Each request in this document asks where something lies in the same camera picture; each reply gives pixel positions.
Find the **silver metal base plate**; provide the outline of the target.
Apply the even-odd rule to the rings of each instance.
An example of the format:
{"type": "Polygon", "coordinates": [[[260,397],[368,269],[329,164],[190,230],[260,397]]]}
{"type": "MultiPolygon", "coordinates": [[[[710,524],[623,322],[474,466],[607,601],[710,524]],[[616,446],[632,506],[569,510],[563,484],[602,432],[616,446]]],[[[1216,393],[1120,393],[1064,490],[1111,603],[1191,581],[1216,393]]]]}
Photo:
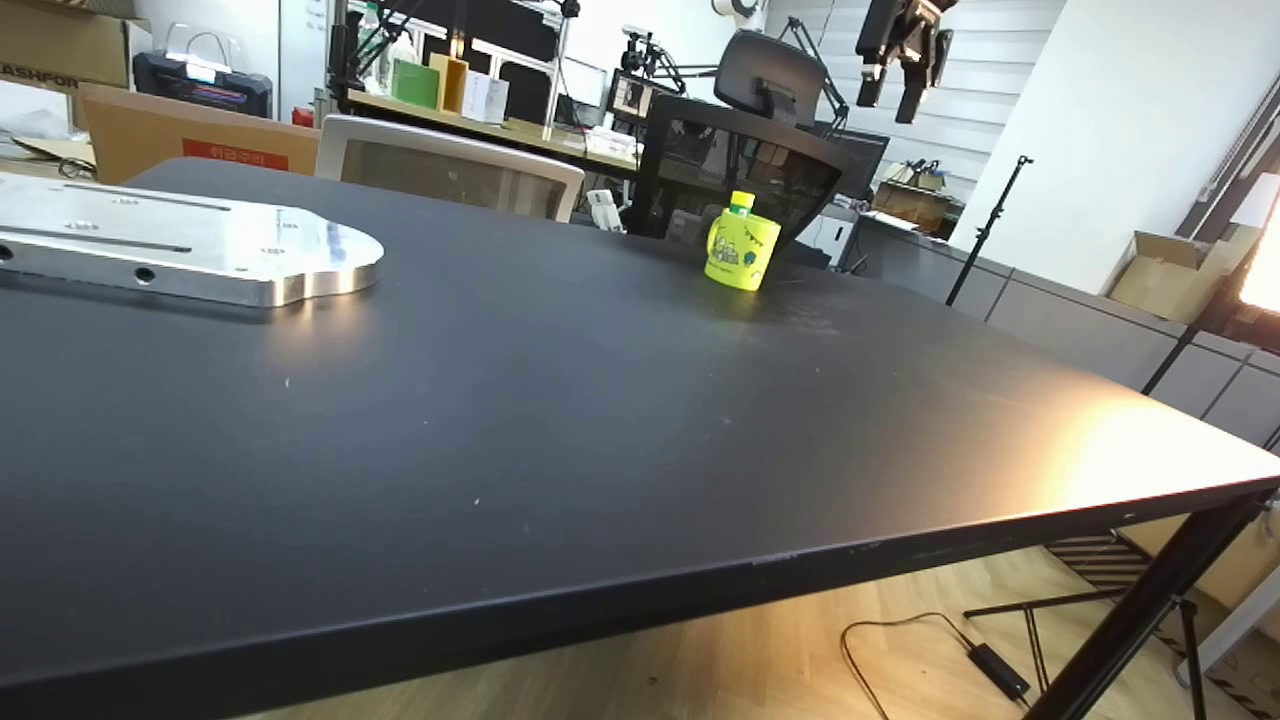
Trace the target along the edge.
{"type": "Polygon", "coordinates": [[[0,276],[281,312],[375,283],[385,243],[296,206],[0,171],[0,276]]]}

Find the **black table leg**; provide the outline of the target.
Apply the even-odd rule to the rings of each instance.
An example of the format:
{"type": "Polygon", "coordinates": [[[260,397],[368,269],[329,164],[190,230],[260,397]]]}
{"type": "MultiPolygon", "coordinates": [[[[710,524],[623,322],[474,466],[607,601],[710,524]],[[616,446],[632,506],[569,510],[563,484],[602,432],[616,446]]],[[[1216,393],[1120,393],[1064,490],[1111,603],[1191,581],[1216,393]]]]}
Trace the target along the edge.
{"type": "Polygon", "coordinates": [[[1260,518],[1267,497],[1195,510],[1151,561],[1151,567],[1101,621],[1062,678],[1042,691],[1025,720],[1083,720],[1144,640],[1162,627],[1216,556],[1260,518]]]}

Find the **yellow-green mug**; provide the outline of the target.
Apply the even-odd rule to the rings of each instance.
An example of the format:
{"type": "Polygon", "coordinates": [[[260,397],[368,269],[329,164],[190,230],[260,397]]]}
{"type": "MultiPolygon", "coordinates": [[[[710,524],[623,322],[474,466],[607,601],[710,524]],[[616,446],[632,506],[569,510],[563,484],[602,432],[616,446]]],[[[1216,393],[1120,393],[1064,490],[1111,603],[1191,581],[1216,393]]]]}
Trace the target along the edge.
{"type": "Polygon", "coordinates": [[[755,293],[767,276],[781,224],[755,212],[755,198],[737,190],[703,237],[703,276],[755,293]]]}

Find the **brown cardboard box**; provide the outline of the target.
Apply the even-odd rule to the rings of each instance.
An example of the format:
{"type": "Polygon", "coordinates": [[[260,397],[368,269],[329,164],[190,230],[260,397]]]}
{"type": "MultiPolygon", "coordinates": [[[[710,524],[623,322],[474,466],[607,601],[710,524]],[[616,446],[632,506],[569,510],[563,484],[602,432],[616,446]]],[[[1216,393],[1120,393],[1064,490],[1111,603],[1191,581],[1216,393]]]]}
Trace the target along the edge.
{"type": "Polygon", "coordinates": [[[164,102],[108,86],[81,86],[76,105],[94,139],[95,178],[108,184],[133,181],[181,156],[300,178],[318,169],[318,130],[278,123],[265,117],[164,102]]]}

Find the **white framed chair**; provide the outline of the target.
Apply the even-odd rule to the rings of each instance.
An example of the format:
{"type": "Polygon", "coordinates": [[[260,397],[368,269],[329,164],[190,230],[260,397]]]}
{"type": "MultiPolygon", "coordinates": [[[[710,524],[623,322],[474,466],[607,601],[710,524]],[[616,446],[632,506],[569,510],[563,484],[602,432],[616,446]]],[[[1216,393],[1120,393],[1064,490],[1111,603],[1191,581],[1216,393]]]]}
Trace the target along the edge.
{"type": "Polygon", "coordinates": [[[318,171],[326,181],[571,221],[585,171],[494,139],[329,111],[318,171]]]}

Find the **black mesh office chair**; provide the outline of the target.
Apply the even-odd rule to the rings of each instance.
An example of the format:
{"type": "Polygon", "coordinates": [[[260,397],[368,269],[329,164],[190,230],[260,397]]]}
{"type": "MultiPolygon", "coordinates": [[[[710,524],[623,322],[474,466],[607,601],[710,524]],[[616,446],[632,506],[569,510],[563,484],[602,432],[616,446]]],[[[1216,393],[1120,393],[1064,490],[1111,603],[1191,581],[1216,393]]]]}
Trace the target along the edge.
{"type": "Polygon", "coordinates": [[[857,154],[818,133],[824,67],[764,33],[737,33],[717,63],[717,102],[662,95],[648,111],[636,237],[694,240],[754,194],[755,212],[796,237],[853,171],[857,154]]]}

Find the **black light stand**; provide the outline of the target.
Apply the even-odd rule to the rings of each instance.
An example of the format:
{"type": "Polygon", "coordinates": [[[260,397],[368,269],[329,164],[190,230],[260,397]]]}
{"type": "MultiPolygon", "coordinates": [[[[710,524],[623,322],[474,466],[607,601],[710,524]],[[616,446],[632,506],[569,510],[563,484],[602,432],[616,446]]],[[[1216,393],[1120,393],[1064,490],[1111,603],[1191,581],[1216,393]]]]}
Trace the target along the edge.
{"type": "Polygon", "coordinates": [[[963,283],[967,283],[967,276],[971,276],[983,243],[993,240],[993,230],[1000,224],[1000,216],[1006,216],[1006,207],[1010,207],[1010,198],[1013,198],[1013,190],[1017,190],[1017,181],[1025,178],[1028,164],[1037,164],[1037,160],[1032,160],[1032,156],[1017,156],[1017,164],[1013,164],[1013,171],[1010,171],[995,206],[987,207],[983,224],[975,230],[975,240],[971,240],[963,263],[959,263],[959,271],[956,271],[956,280],[952,280],[952,287],[949,287],[949,297],[944,297],[944,310],[952,310],[952,304],[959,302],[959,293],[963,293],[963,283]]]}

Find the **open cardboard box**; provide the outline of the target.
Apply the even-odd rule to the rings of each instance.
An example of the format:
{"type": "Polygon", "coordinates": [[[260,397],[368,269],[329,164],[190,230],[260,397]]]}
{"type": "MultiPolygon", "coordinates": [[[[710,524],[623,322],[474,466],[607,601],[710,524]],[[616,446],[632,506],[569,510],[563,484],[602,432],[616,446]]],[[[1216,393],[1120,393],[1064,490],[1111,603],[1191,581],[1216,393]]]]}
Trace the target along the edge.
{"type": "Polygon", "coordinates": [[[1162,322],[1191,324],[1257,240],[1257,230],[1233,230],[1222,240],[1136,231],[1108,297],[1162,322]]]}

